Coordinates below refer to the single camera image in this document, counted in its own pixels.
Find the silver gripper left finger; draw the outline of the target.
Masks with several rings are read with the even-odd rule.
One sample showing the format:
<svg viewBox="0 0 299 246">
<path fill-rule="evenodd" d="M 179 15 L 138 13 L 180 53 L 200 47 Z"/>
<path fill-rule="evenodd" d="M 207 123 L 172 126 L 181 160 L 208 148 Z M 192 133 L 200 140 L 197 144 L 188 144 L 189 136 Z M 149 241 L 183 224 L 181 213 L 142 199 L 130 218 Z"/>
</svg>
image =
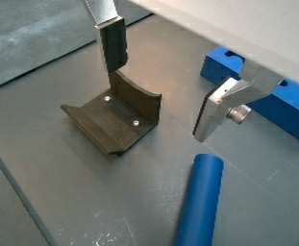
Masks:
<svg viewBox="0 0 299 246">
<path fill-rule="evenodd" d="M 112 73 L 128 59 L 124 18 L 116 13 L 113 0 L 82 0 L 82 6 L 93 21 L 106 72 Z"/>
</svg>

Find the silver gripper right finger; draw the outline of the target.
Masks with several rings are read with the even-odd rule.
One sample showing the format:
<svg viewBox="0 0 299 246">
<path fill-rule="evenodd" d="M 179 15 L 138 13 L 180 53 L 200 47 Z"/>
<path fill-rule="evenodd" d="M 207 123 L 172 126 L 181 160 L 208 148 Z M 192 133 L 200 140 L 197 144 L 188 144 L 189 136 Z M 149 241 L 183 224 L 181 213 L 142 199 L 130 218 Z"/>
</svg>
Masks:
<svg viewBox="0 0 299 246">
<path fill-rule="evenodd" d="M 244 61 L 240 79 L 225 78 L 205 95 L 192 130 L 203 142 L 227 119 L 240 124 L 249 114 L 247 103 L 268 96 L 283 76 L 252 61 Z"/>
</svg>

